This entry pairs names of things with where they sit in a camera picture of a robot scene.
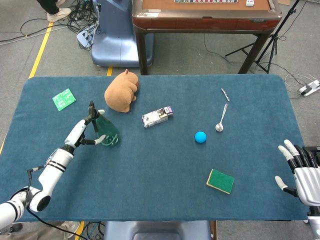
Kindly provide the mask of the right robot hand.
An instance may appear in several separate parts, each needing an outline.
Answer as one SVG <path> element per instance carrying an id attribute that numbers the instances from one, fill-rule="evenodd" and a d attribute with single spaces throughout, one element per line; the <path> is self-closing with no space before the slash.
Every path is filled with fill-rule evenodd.
<path id="1" fill-rule="evenodd" d="M 295 188 L 288 187 L 280 176 L 274 179 L 278 187 L 299 200 L 308 207 L 320 206 L 320 162 L 308 147 L 300 147 L 288 139 L 284 146 L 279 145 L 278 150 L 284 155 L 291 173 L 293 174 Z"/>

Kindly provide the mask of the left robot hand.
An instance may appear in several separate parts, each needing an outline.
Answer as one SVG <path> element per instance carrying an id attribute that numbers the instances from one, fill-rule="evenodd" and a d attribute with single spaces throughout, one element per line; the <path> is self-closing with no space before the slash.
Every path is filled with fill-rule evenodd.
<path id="1" fill-rule="evenodd" d="M 95 140 L 85 139 L 85 130 L 89 123 L 93 122 L 97 119 L 100 115 L 103 115 L 105 111 L 103 109 L 93 110 L 88 116 L 82 120 L 80 120 L 68 134 L 67 138 L 64 140 L 64 146 L 62 147 L 63 150 L 74 154 L 74 150 L 79 145 L 98 145 L 100 144 L 105 138 L 106 135 L 103 134 L 99 138 Z"/>

